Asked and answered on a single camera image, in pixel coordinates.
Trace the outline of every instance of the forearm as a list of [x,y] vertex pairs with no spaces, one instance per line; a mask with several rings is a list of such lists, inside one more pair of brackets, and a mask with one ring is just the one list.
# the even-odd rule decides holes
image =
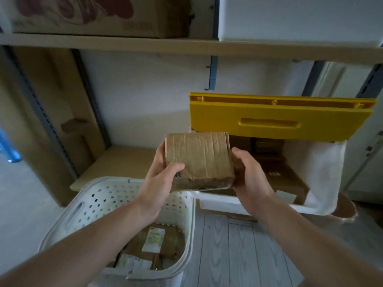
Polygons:
[[314,286],[378,286],[383,281],[380,270],[330,239],[285,202],[266,198],[256,215]]
[[151,223],[139,202],[119,207],[10,271],[1,286],[86,286]]

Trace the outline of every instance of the white plastic storage bin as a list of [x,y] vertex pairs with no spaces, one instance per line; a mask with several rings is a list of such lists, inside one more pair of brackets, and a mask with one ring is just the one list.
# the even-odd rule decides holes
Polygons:
[[[143,183],[143,179],[116,177],[98,178],[88,183],[69,204],[59,220],[41,242],[38,252],[42,252],[71,233],[79,230],[119,206],[133,201]],[[155,271],[135,271],[126,274],[118,268],[104,268],[103,274],[122,275],[140,285],[142,280],[150,280],[145,286],[179,286],[183,269],[190,260],[193,250],[195,220],[195,200],[191,194],[174,192],[162,207],[156,223],[176,225],[185,235],[185,251],[180,260],[168,269]]]
[[[286,140],[284,156],[298,176],[310,187],[304,205],[291,204],[300,213],[328,215],[337,205],[346,141],[314,142]],[[192,192],[202,209],[249,215],[237,197]]]
[[220,41],[380,46],[383,0],[219,0]]

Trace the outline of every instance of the storage box with yellow lid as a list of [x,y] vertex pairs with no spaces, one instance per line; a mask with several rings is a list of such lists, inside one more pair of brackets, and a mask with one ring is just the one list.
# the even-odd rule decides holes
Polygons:
[[[299,204],[291,194],[273,187],[274,191],[298,212],[317,215],[330,214],[336,208],[347,139],[363,125],[376,103],[376,99],[198,92],[191,92],[189,97],[193,130],[227,132],[233,135],[230,143],[249,137],[251,142],[242,145],[258,160],[267,157],[268,161],[260,163],[268,179],[277,184],[280,177],[275,176],[295,173],[303,189],[307,185]],[[280,157],[263,152],[279,148],[286,167],[279,165],[274,171],[270,160]],[[193,195],[202,209],[248,215],[239,199],[225,191],[195,191]]]

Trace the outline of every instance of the upper shelf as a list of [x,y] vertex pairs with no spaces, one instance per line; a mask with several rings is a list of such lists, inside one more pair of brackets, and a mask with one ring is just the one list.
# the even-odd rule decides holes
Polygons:
[[250,58],[383,63],[383,48],[311,43],[219,42],[55,34],[0,34],[0,45],[117,50],[147,53],[230,55]]

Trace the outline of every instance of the wooden shelf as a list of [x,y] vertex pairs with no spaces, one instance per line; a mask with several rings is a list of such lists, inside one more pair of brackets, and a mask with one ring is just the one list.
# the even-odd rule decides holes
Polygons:
[[155,154],[155,149],[112,146],[76,179],[70,189],[80,191],[92,180],[104,176],[144,179]]
[[383,48],[311,43],[219,42],[199,39],[153,39],[53,34],[0,34],[1,45],[117,50],[147,53],[227,55],[249,58],[383,63]]

